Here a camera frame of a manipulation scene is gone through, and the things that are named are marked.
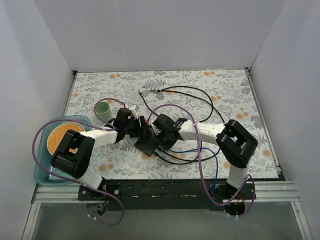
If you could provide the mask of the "black network switch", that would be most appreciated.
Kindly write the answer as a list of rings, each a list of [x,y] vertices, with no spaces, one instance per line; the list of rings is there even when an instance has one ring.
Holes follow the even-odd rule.
[[[146,135],[141,136],[134,144],[135,148],[141,151],[143,154],[151,157],[160,142],[155,138],[155,133],[150,130]]]

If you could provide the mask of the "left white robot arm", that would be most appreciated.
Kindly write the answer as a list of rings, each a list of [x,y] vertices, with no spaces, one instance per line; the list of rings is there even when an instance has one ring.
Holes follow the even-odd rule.
[[[89,194],[95,200],[101,200],[107,191],[103,185],[104,179],[89,167],[92,152],[96,148],[116,144],[126,135],[137,138],[134,146],[149,157],[159,145],[143,116],[138,116],[133,108],[120,108],[113,121],[113,129],[67,130],[50,164],[79,183],[90,187]]]

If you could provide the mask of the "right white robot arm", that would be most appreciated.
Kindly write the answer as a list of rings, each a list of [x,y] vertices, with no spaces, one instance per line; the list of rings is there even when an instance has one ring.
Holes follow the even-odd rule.
[[[223,124],[193,122],[186,118],[173,121],[160,114],[150,121],[157,139],[165,150],[171,149],[177,141],[197,141],[216,145],[230,163],[226,192],[237,199],[245,192],[243,181],[248,173],[251,157],[258,147],[258,141],[237,120],[230,119]]]

